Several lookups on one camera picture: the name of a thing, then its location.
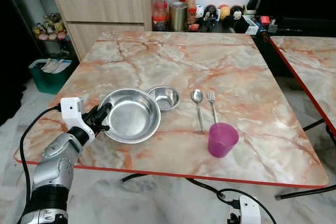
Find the purple cup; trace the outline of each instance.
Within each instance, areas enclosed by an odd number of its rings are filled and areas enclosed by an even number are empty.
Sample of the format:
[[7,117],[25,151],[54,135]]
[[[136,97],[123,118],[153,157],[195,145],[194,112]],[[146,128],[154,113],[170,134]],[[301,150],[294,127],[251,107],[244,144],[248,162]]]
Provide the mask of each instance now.
[[215,157],[224,157],[238,140],[238,132],[231,125],[215,123],[209,130],[208,150]]

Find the spoon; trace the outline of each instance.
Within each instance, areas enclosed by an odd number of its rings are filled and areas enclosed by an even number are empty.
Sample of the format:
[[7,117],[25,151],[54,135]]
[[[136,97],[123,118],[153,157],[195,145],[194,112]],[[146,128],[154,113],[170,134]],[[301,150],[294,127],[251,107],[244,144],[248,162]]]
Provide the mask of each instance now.
[[191,99],[193,99],[193,101],[197,104],[198,119],[199,119],[199,122],[200,122],[199,124],[201,126],[201,131],[204,132],[203,114],[202,114],[202,110],[201,110],[201,102],[203,100],[203,94],[202,94],[201,90],[195,89],[191,93]]

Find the marble table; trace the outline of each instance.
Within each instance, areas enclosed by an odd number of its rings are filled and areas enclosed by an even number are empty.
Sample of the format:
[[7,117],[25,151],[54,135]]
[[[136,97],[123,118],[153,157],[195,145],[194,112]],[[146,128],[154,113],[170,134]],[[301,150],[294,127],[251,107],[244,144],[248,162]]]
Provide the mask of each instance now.
[[336,135],[336,38],[274,36],[271,42]]
[[[328,177],[256,45],[244,34],[103,33],[50,106],[82,97],[90,110],[119,88],[174,87],[181,103],[162,113],[158,131],[139,144],[121,144],[101,132],[85,146],[77,168],[229,182],[320,188]],[[219,121],[233,125],[239,142],[224,158],[207,151],[190,92],[216,91]],[[211,106],[202,103],[205,128]],[[29,164],[67,131],[60,113],[42,117],[24,145]],[[18,151],[14,154],[19,161]]]

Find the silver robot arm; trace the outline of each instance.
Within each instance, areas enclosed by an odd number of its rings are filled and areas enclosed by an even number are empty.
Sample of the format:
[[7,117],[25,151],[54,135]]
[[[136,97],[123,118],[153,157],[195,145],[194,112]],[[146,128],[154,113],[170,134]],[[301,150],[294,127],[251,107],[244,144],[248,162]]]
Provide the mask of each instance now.
[[92,142],[108,126],[101,125],[111,109],[106,104],[94,107],[82,115],[80,98],[62,98],[62,118],[70,129],[60,134],[42,153],[42,160],[34,171],[32,194],[25,208],[21,224],[68,223],[67,200],[74,164],[83,146]]

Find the small steel bowl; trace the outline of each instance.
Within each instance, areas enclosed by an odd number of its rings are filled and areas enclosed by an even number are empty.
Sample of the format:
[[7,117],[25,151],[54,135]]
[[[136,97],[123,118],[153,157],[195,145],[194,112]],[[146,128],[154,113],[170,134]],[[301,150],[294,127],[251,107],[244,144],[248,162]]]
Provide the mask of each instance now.
[[162,112],[171,110],[180,103],[179,93],[169,87],[156,87],[148,93],[157,102]]
[[112,108],[103,120],[110,126],[106,135],[117,142],[135,144],[149,139],[158,129],[161,112],[154,99],[144,91],[120,89],[110,93],[100,104]]

